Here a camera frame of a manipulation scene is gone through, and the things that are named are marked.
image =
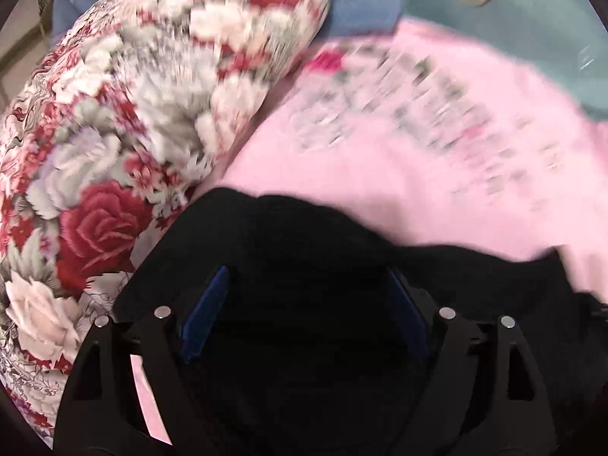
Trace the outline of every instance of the metal screw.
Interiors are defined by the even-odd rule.
[[[167,317],[169,317],[169,315],[171,315],[171,309],[166,305],[158,307],[154,311],[154,316],[156,318],[167,318]]]
[[[515,319],[508,315],[503,315],[500,318],[500,323],[507,329],[513,329],[515,327]]]
[[[451,309],[450,307],[442,307],[439,309],[439,315],[446,320],[452,320],[456,317],[456,310]]]
[[[107,315],[100,315],[95,319],[95,326],[102,328],[108,325],[110,318]]]

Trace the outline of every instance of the blue pad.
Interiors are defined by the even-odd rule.
[[[198,303],[182,325],[179,334],[182,340],[180,357],[185,363],[189,363],[200,356],[203,351],[203,346],[205,346],[211,333],[211,328],[224,306],[224,301],[226,301],[229,285],[228,268],[222,266],[207,289],[203,291]]]
[[[388,282],[388,309],[401,331],[407,350],[420,360],[431,356],[429,344],[429,324],[414,304],[407,289],[391,271]]]

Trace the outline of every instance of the pink fabric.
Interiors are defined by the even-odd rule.
[[[139,355],[131,355],[131,368],[133,369],[133,379],[135,380],[135,391],[138,393],[139,405],[142,409],[148,433],[155,439],[172,446],[173,444],[171,443],[169,434],[166,432],[165,424],[162,422],[162,416],[156,405],[152,387],[144,371],[144,359]]]
[[[327,44],[221,185],[340,208],[394,242],[513,260],[560,247],[608,301],[607,171],[589,123],[530,66],[419,21]]]

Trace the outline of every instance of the bedding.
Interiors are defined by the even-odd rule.
[[[329,0],[99,0],[0,129],[0,380],[52,443],[78,347]]]
[[[593,119],[608,120],[608,32],[589,0],[476,1],[405,0],[404,15],[534,63]]]
[[[394,38],[326,44],[220,185],[332,205],[399,244],[510,260],[557,247],[573,288],[606,302],[591,125],[532,66],[404,19]]]

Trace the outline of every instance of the floral pillow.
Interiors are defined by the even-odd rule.
[[[52,443],[78,347],[329,0],[99,0],[0,129],[0,380]]]

